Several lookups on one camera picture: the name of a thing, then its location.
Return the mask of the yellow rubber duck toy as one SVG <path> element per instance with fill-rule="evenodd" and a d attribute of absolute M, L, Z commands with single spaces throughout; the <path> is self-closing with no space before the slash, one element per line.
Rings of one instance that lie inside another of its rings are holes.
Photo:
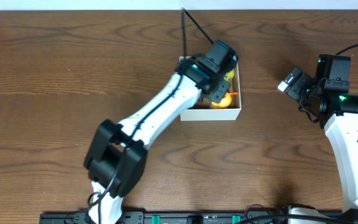
<path fill-rule="evenodd" d="M 232 105 L 233 103 L 233 96 L 238 95 L 238 92 L 231 92 L 228 91 L 226 92 L 226 94 L 224 95 L 224 97 L 222 98 L 222 100 L 219 103 L 216 102 L 211 102 L 210 108 L 211 109 L 224 109 L 224 108 L 228 108 L 229 106 Z"/>

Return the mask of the yellow ball blue letters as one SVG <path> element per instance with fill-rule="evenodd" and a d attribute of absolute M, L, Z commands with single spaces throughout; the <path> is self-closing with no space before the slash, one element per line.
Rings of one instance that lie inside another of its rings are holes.
<path fill-rule="evenodd" d="M 232 82 L 232 79 L 235 77 L 235 70 L 232 69 L 231 71 L 227 72 L 225 75 L 224 75 L 224 80 L 227 81 L 227 82 Z"/>

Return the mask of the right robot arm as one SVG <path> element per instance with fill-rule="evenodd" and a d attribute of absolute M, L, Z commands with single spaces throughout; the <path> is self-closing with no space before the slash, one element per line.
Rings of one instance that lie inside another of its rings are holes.
<path fill-rule="evenodd" d="M 344 216 L 358 221 L 358 95 L 349 93 L 351 58 L 319 55 L 316 75 L 294 68 L 278 89 L 324 129 L 341 180 Z"/>

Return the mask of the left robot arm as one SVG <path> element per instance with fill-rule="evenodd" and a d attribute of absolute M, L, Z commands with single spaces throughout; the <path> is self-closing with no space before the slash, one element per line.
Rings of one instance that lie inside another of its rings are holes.
<path fill-rule="evenodd" d="M 139 111 L 117 124 L 107 119 L 98 126 L 83 163 L 93 186 L 86 223 L 120 219 L 123 198 L 142 177 L 153 142 L 201 96 L 220 102 L 230 87 L 224 77 L 238 60 L 221 40 L 206 54 L 185 55 L 166 86 Z"/>

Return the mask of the white cardboard box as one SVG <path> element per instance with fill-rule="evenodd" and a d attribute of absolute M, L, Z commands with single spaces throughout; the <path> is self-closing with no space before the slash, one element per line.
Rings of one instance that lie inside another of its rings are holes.
<path fill-rule="evenodd" d="M 182 121 L 223 121 L 235 120 L 241 112 L 241 94 L 239 84 L 238 66 L 234 66 L 235 77 L 232 79 L 231 87 L 228 91 L 238 92 L 239 94 L 233 96 L 233 103 L 228 108 L 211 109 L 211 101 L 208 95 L 214 90 L 218 81 L 224 77 L 224 74 L 219 74 L 215 79 L 215 85 L 209 92 L 204 94 L 201 89 L 193 84 L 193 81 L 188 77 L 183 77 L 183 83 L 178 87 L 175 93 L 180 103 L 180 119 Z"/>

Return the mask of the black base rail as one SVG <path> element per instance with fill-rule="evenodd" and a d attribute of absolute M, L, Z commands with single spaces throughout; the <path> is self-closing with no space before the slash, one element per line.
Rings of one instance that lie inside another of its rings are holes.
<path fill-rule="evenodd" d="M 41 224 L 233 224 L 233 223 L 358 223 L 358 207 L 345 210 L 317 210 L 302 204 L 289 204 L 280 208 L 266 208 L 253 204 L 244 211 L 182 211 L 148 212 L 126 208 L 115 203 L 110 208 L 98 205 L 91 210 L 75 212 L 44 212 Z"/>

